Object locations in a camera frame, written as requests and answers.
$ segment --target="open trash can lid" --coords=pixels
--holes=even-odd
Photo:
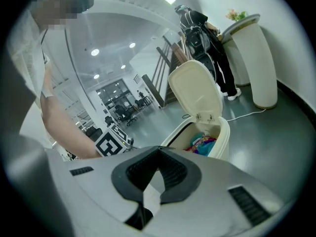
[[[209,120],[222,115],[223,103],[216,83],[199,61],[188,61],[169,75],[169,85],[187,114]]]

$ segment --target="white shirt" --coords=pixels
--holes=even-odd
[[[41,34],[39,27],[31,13],[26,11],[18,20],[7,41],[7,48],[11,59],[25,84],[36,100],[30,107],[20,130],[20,134],[38,140],[45,148],[52,148],[40,107],[40,96],[52,96],[47,89],[43,89],[45,65],[41,48]]]

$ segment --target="white sneaker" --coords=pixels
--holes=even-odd
[[[239,88],[236,88],[236,90],[237,90],[237,94],[235,96],[228,97],[229,101],[233,101],[233,100],[235,100],[237,97],[239,97],[241,95],[241,90]]]

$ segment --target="black pants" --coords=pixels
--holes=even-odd
[[[220,55],[213,56],[211,53],[209,53],[209,55],[214,60],[214,67],[216,71],[216,82],[220,86],[221,91],[227,92],[228,96],[235,96],[237,94],[237,91],[235,87],[234,76],[229,66],[229,62],[228,62],[226,54],[222,56]],[[223,71],[225,82],[223,80],[223,75],[220,72],[218,65],[221,67]]]

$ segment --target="gray floor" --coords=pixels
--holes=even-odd
[[[260,111],[252,103],[251,87],[242,87],[235,101],[223,100],[227,120]],[[162,110],[148,107],[124,130],[136,147],[159,145],[182,121],[178,102]],[[304,113],[282,91],[272,110],[229,122],[230,161],[256,177],[284,202],[297,196],[312,163],[316,132]]]

